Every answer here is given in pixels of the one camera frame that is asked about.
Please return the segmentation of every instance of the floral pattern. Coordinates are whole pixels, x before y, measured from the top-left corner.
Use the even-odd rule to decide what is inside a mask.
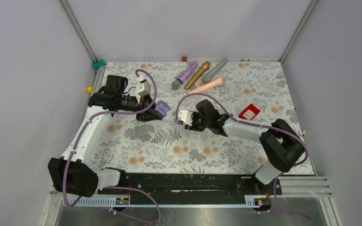
[[[217,63],[211,62],[211,68]],[[162,121],[149,122],[138,122],[135,116],[115,115],[103,131],[99,146],[94,150],[92,167],[95,170],[113,167],[127,172],[146,173],[250,174],[267,161],[262,146],[253,141],[223,137],[209,130],[185,130],[177,124],[176,106],[188,92],[183,86],[172,90],[171,83],[188,64],[189,62],[108,62],[102,85],[105,85],[109,74],[125,76],[129,79],[128,90],[137,84],[135,70],[144,69],[157,83],[157,101],[165,101],[170,106],[170,111]],[[298,135],[302,134],[280,63],[228,62],[216,75],[219,76],[225,76],[226,83],[206,93],[219,100],[230,113],[238,115],[249,104],[254,104],[261,110],[255,118],[256,122],[270,123],[281,118]],[[201,85],[203,83],[199,79],[191,89]],[[203,99],[205,97],[187,98],[180,109],[194,111],[196,103]],[[313,168],[310,161],[307,161],[293,167],[289,174],[312,175]]]

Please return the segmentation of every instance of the pink microphone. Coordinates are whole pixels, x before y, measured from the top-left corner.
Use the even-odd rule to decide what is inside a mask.
[[[220,78],[217,78],[216,80],[212,81],[212,82],[209,82],[208,84],[206,85],[203,85],[199,88],[196,88],[194,89],[193,91],[189,92],[188,94],[191,94],[191,93],[201,93],[201,92],[204,92],[208,89],[211,89],[213,87],[216,87],[216,86],[221,86],[222,84],[225,83],[227,79],[225,77],[220,77]]]

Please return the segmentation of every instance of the red square object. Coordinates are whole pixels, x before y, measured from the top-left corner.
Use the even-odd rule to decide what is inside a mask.
[[[246,120],[253,120],[256,118],[256,116],[260,113],[260,110],[255,107],[253,104],[249,104],[249,106],[247,108],[245,108],[245,110],[243,110],[238,117],[241,119],[246,119]]]

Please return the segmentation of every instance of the gray wall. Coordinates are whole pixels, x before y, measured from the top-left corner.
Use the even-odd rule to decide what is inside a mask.
[[[278,60],[310,0],[69,0],[105,60]]]
[[[343,225],[362,225],[362,1],[321,0],[284,68]]]
[[[57,1],[0,1],[0,226],[34,226],[73,138],[91,62]]]

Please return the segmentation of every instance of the green object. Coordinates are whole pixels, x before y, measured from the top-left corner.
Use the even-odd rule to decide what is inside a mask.
[[[92,67],[93,67],[94,69],[98,69],[98,68],[100,68],[101,66],[103,66],[103,65],[105,65],[105,64],[106,64],[105,61],[104,61],[103,59],[101,59],[99,62],[93,63],[93,64],[92,64]]]

